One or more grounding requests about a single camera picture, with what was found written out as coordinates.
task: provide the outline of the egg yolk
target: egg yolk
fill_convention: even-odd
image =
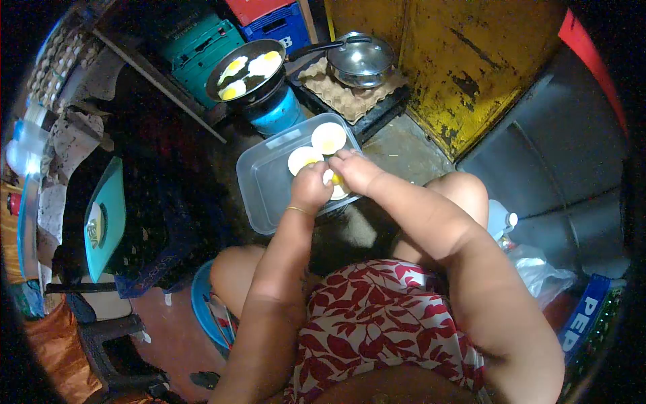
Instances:
[[[279,57],[280,57],[280,54],[278,54],[278,52],[276,52],[275,50],[272,50],[271,52],[265,55],[265,60],[274,60]]]
[[[303,164],[303,167],[305,167],[308,164],[312,164],[312,163],[316,163],[316,162],[318,162],[318,160],[315,160],[313,158],[308,158],[307,160],[305,160],[305,164]]]
[[[235,89],[224,90],[224,92],[222,93],[222,99],[225,100],[225,101],[230,100],[231,98],[234,98],[235,96],[236,96]]]
[[[240,66],[240,61],[239,60],[234,60],[231,63],[229,63],[229,66],[227,66],[227,70],[235,70]]]
[[[323,150],[334,150],[334,141],[330,139],[326,139],[323,141],[323,144],[321,145]]]
[[[332,176],[332,184],[333,185],[343,184],[343,178],[340,175],[337,175],[336,173],[334,173],[334,175]]]

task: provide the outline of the gold bracelet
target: gold bracelet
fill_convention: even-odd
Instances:
[[[288,209],[294,209],[295,211],[303,212],[306,215],[312,216],[310,212],[306,211],[305,209],[300,209],[299,207],[296,207],[296,206],[288,206],[285,208],[285,210],[288,210]]]

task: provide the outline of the hand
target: hand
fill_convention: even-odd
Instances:
[[[352,191],[367,197],[370,183],[385,173],[354,149],[337,151],[337,155],[329,159],[329,166],[343,177],[343,181]]]
[[[327,170],[328,163],[317,162],[311,163],[300,169],[298,175],[291,183],[291,202],[290,206],[299,207],[316,215],[316,212],[331,197],[334,191],[332,181],[323,184],[323,173]]]

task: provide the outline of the leg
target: leg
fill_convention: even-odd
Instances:
[[[237,318],[251,287],[253,274],[265,248],[260,246],[229,247],[218,254],[211,266],[213,292],[227,305]],[[309,296],[321,277],[306,272],[304,294]]]
[[[428,182],[424,187],[450,199],[486,228],[489,219],[489,197],[485,185],[476,176],[453,172]],[[437,263],[405,233],[395,239],[392,257],[437,269]]]

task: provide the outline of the eggs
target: eggs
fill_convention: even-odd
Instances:
[[[238,74],[238,72],[241,71],[244,65],[247,63],[247,60],[249,60],[247,56],[238,56],[231,63],[229,63],[227,68],[224,69],[224,71],[220,75],[218,85],[221,85],[224,79],[226,79],[227,77],[235,76],[236,74]]]
[[[312,132],[312,146],[321,154],[334,154],[346,144],[346,130],[335,122],[320,124]]]
[[[287,159],[289,172],[296,176],[300,169],[308,164],[323,161],[323,155],[314,149],[314,147],[303,146],[291,152]]]
[[[275,50],[262,54],[249,62],[249,76],[264,76],[270,78],[282,65],[282,58]]]
[[[218,95],[222,101],[227,101],[244,95],[246,92],[247,86],[244,84],[244,81],[237,80],[218,91]]]
[[[332,184],[334,185],[334,190],[332,191],[330,200],[343,199],[350,194],[348,187],[343,182],[343,177],[332,170],[326,170],[326,172],[323,173],[323,184],[327,184],[328,181],[332,181]]]

